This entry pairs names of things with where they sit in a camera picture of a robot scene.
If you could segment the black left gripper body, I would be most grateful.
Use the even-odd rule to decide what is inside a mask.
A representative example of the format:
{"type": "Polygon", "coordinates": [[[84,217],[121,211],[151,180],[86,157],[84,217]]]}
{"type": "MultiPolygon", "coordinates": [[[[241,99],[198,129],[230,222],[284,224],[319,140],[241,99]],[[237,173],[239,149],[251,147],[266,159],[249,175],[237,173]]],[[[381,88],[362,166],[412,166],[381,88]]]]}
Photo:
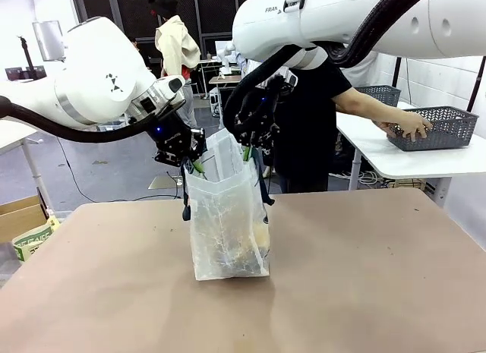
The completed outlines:
{"type": "Polygon", "coordinates": [[[151,139],[161,153],[187,156],[191,144],[191,129],[180,118],[178,111],[174,110],[151,127],[151,139]]]}

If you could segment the person left hand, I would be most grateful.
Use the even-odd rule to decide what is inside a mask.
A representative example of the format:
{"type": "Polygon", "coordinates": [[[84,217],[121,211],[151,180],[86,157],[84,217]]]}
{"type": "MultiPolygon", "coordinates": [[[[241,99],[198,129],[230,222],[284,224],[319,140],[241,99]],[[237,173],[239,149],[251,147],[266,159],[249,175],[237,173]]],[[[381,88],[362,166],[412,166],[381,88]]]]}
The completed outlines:
{"type": "Polygon", "coordinates": [[[410,137],[412,142],[415,142],[416,134],[426,138],[426,131],[432,129],[432,123],[418,113],[403,110],[393,111],[386,120],[378,121],[375,124],[391,138],[396,137],[393,129],[398,126],[402,130],[402,136],[410,137]]]}

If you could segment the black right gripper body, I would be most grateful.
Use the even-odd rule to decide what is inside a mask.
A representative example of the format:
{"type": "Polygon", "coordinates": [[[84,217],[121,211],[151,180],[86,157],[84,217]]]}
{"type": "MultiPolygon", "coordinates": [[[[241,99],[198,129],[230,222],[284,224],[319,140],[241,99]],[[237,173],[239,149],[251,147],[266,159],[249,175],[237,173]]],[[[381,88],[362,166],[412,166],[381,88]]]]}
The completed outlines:
{"type": "Polygon", "coordinates": [[[251,111],[251,125],[270,128],[274,123],[274,112],[284,85],[283,76],[271,77],[265,89],[256,88],[251,92],[254,109],[251,111]]]}

